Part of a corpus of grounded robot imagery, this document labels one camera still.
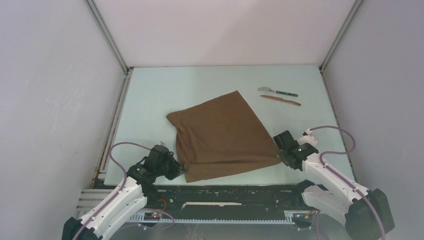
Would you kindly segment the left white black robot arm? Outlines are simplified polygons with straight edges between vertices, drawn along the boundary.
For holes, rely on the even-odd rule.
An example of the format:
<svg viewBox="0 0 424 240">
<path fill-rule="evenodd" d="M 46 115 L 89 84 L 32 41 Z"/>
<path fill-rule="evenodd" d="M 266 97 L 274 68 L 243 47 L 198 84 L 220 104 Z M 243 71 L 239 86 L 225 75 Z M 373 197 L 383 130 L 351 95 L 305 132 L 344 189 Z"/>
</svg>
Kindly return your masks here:
<svg viewBox="0 0 424 240">
<path fill-rule="evenodd" d="M 148 156 L 124 170 L 118 186 L 80 218 L 70 217 L 63 226 L 63 240 L 108 240 L 132 215 L 158 202 L 155 181 L 174 180 L 187 169 L 163 145 L 155 145 Z"/>
</svg>

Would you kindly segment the brown cloth napkin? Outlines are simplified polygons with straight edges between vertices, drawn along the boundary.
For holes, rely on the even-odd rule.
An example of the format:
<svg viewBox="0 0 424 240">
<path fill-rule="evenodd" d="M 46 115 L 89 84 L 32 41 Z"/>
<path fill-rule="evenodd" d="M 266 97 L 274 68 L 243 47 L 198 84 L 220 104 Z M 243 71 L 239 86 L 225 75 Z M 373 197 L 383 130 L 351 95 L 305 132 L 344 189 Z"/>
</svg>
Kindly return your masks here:
<svg viewBox="0 0 424 240">
<path fill-rule="evenodd" d="M 242 174 L 281 162 L 279 148 L 238 91 L 166 116 L 186 182 Z"/>
</svg>

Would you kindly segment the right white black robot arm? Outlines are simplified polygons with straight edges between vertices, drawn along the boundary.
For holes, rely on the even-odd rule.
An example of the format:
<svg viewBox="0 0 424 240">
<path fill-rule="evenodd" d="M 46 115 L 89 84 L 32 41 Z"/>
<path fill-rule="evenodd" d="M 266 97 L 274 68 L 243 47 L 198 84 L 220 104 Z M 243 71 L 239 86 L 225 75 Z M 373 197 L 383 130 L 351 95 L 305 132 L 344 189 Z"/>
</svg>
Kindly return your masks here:
<svg viewBox="0 0 424 240">
<path fill-rule="evenodd" d="M 304 180 L 293 187 L 291 204 L 312 207 L 340 224 L 352 240 L 384 240 L 395 228 L 387 195 L 357 183 L 326 159 L 329 151 L 317 149 L 318 140 L 308 128 L 299 139 L 286 130 L 273 137 L 282 163 L 320 181 Z"/>
</svg>

